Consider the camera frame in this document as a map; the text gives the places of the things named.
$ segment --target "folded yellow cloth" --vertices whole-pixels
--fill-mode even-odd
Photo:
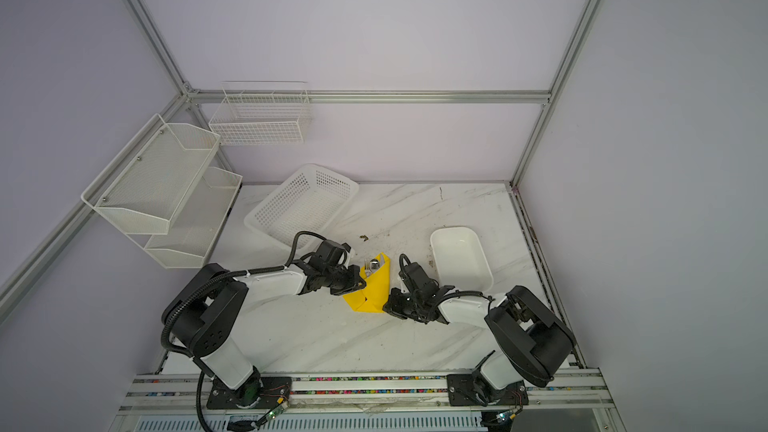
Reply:
[[[343,295],[353,311],[384,312],[383,307],[389,299],[389,257],[376,256],[381,266],[366,277],[365,266],[360,267],[360,277],[366,280],[366,288]]]

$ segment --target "table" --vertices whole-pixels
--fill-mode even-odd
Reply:
[[[287,252],[257,243],[245,215],[276,186],[244,186],[221,233],[211,262],[229,270],[281,264]],[[466,226],[480,237],[494,275],[490,293],[520,284],[546,303],[542,285],[507,189],[502,182],[445,184],[361,184],[340,218],[323,235],[347,242],[362,263],[380,252],[392,260],[407,254],[437,279],[429,236],[437,228]],[[467,324],[420,324],[388,314],[354,312],[327,289],[301,296],[244,303],[232,337],[265,373],[474,368],[498,346],[490,331]],[[165,374],[199,371],[179,354],[169,354]]]

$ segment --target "slotted metal panel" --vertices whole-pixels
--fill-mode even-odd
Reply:
[[[225,430],[229,421],[255,420],[258,416],[231,415],[208,418],[208,425],[214,430]],[[137,432],[179,430],[202,430],[194,415],[150,415],[143,416],[135,428]],[[285,414],[262,430],[322,430],[342,432],[358,430],[376,432],[380,430],[407,432],[477,432],[487,430],[480,425],[480,413],[467,410],[446,412],[383,412],[380,414]]]

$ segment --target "marble surface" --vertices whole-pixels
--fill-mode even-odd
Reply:
[[[260,246],[245,215],[276,186],[244,186],[222,231],[212,262],[229,270],[279,264],[287,252]],[[524,285],[544,301],[506,188],[502,183],[362,184],[339,220],[323,235],[348,242],[353,263],[380,252],[407,254],[437,279],[429,236],[437,228],[466,226],[480,237],[494,276],[490,293]],[[301,296],[246,302],[232,331],[244,354],[263,372],[451,370],[473,368],[498,348],[490,331],[466,324],[420,324],[388,314],[353,312],[327,289]],[[166,374],[196,367],[170,354]]]

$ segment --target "white wall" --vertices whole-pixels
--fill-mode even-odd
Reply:
[[[146,0],[188,81],[550,87],[585,0]]]
[[[0,0],[0,283],[174,89],[120,0]],[[100,218],[0,331],[4,430],[102,432],[188,279]]]
[[[628,430],[765,430],[768,0],[608,0],[522,194]]]
[[[216,105],[203,105],[212,116]],[[316,163],[358,182],[509,180],[541,107],[319,104],[306,141],[226,146],[245,182],[282,182]]]

